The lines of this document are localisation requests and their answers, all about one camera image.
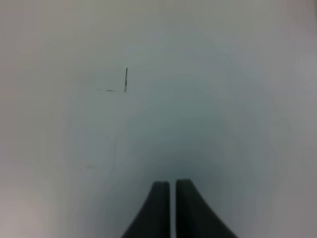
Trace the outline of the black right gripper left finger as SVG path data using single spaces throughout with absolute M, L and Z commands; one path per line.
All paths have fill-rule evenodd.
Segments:
M 124 238 L 170 237 L 170 185 L 156 181 L 139 213 L 123 234 Z

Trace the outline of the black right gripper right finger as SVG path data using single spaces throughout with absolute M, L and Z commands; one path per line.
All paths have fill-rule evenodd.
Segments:
M 178 238 L 237 237 L 208 206 L 190 179 L 176 181 L 175 222 Z

